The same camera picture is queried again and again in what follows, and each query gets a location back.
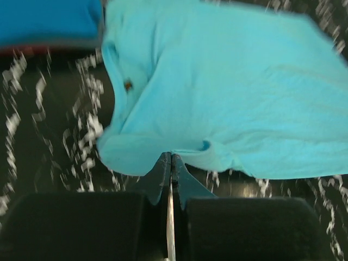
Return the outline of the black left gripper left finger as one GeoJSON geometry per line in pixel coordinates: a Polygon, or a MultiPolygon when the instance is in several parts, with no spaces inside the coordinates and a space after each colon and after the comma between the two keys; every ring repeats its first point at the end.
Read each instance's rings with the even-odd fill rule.
{"type": "Polygon", "coordinates": [[[164,260],[171,156],[120,192],[29,194],[1,229],[1,260],[164,260]]]}

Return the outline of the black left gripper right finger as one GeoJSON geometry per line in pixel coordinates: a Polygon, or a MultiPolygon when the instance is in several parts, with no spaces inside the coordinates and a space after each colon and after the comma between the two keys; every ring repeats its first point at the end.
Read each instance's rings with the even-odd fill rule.
{"type": "Polygon", "coordinates": [[[298,197],[218,197],[172,156],[177,260],[328,260],[329,243],[298,197]]]}

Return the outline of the light blue t shirt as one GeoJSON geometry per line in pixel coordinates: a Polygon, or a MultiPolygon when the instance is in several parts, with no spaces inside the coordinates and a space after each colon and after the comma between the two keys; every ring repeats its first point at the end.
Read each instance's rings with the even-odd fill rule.
{"type": "Polygon", "coordinates": [[[142,176],[160,155],[208,171],[347,173],[347,63],[302,14],[252,4],[110,1],[115,95],[101,162],[142,176]]]}

